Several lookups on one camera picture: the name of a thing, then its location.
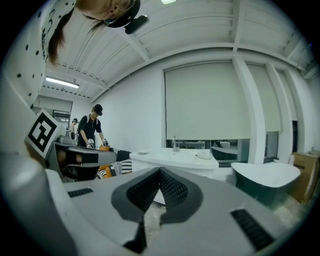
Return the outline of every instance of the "headset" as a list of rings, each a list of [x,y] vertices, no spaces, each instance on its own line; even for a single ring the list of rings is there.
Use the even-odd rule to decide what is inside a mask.
[[[133,34],[143,25],[145,25],[149,18],[146,15],[141,15],[135,18],[140,9],[140,0],[131,0],[130,6],[122,11],[128,11],[124,16],[116,19],[106,19],[104,23],[109,28],[119,28],[125,26],[126,34]]]

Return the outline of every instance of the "woman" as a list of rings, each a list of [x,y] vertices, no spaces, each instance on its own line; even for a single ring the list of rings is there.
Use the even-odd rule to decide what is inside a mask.
[[[0,131],[0,151],[25,154],[24,139],[36,120],[30,106],[42,87],[46,62],[55,65],[58,60],[63,29],[74,8],[96,21],[93,30],[122,27],[136,16],[140,0],[51,0],[33,15],[11,45],[0,70],[0,108],[18,112],[8,117],[1,111],[0,117],[6,121]]]

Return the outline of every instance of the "cardboard box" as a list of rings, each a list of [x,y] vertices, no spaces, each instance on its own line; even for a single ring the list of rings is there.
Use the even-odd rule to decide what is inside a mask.
[[[312,197],[319,179],[320,155],[292,153],[289,164],[301,172],[289,194],[300,203],[307,202]]]

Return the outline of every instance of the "white column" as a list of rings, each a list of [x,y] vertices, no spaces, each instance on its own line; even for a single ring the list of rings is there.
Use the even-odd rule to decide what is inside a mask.
[[[261,98],[245,61],[242,58],[233,57],[232,63],[242,85],[249,111],[251,138],[248,163],[263,164],[266,147],[266,126]]]
[[[292,153],[294,133],[289,99],[275,67],[270,62],[268,62],[265,66],[279,102],[282,119],[282,131],[279,131],[277,157],[279,158],[280,162],[287,164],[290,154]]]
[[[284,71],[285,78],[292,92],[298,120],[298,152],[305,153],[311,150],[313,141],[313,116],[311,108],[311,93],[306,81],[292,69]]]

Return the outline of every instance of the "white ceiling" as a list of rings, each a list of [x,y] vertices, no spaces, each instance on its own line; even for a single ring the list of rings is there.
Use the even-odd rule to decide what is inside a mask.
[[[255,50],[302,69],[312,66],[311,48],[295,24],[266,0],[141,0],[139,15],[150,21],[135,34],[107,27],[92,33],[92,20],[75,10],[58,65],[47,64],[46,75],[79,89],[45,81],[40,94],[54,90],[92,101],[137,67],[201,48]]]

